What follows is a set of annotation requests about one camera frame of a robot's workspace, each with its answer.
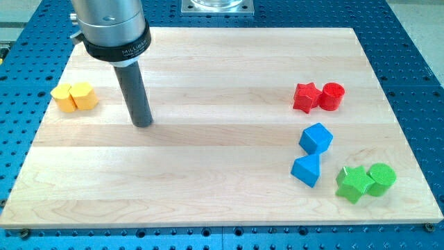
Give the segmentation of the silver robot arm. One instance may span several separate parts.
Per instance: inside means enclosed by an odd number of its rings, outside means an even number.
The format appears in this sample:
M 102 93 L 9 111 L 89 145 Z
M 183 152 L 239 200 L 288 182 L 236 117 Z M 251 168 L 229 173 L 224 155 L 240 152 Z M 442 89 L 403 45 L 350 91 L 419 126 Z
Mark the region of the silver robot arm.
M 88 54 L 114 67 L 138 61 L 151 44 L 141 0 L 72 0 L 79 32 Z

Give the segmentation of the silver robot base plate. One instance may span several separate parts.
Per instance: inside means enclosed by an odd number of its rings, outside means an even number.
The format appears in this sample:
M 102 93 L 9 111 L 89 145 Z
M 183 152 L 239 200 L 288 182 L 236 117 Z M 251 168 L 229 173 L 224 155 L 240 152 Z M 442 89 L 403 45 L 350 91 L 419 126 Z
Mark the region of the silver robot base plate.
M 251 16 L 254 12 L 253 0 L 180 0 L 180 13 L 183 16 Z

